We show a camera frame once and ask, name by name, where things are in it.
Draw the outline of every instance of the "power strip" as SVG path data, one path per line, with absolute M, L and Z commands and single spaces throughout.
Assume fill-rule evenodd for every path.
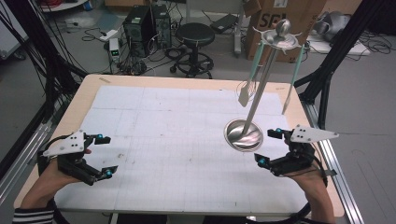
M 101 40 L 107 41 L 111 36 L 115 35 L 117 33 L 116 30 L 110 30 L 109 32 L 106 33 L 106 35 L 102 35 L 99 37 Z

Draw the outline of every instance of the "metal bracket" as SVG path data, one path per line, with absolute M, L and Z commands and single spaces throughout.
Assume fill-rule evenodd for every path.
M 82 151 L 84 151 L 84 132 L 82 130 L 78 130 L 78 132 L 68 136 L 62 142 L 50 147 L 43 153 L 43 155 L 48 157 Z
M 323 131 L 321 129 L 305 127 L 297 124 L 293 131 L 293 134 L 291 135 L 290 141 L 298 143 L 313 143 L 336 138 L 338 136 L 338 133 Z

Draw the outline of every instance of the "striped sleeve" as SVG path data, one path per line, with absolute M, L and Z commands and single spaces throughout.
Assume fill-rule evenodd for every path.
M 53 210 L 48 208 L 39 209 L 15 209 L 13 224 L 47 224 L 52 223 Z

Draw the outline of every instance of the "stool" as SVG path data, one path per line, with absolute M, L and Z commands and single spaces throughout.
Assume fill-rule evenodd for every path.
M 171 73 L 175 73 L 178 68 L 186 74 L 186 77 L 207 73 L 212 79 L 209 70 L 214 66 L 213 60 L 206 54 L 198 52 L 198 48 L 212 43 L 215 39 L 215 32 L 207 25 L 192 22 L 181 25 L 176 31 L 176 38 L 192 52 L 180 55 L 170 68 Z

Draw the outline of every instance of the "white paper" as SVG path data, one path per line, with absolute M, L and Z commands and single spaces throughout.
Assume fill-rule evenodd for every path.
M 92 145 L 87 163 L 119 170 L 109 180 L 72 185 L 57 195 L 63 209 L 189 214 L 282 214 L 306 203 L 288 178 L 259 168 L 251 152 L 231 148 L 224 128 L 246 119 L 234 91 L 104 86 L 81 129 L 111 137 Z M 277 94 L 264 93 L 253 119 L 263 130 L 256 153 L 273 159 L 288 148 L 266 130 L 289 129 Z

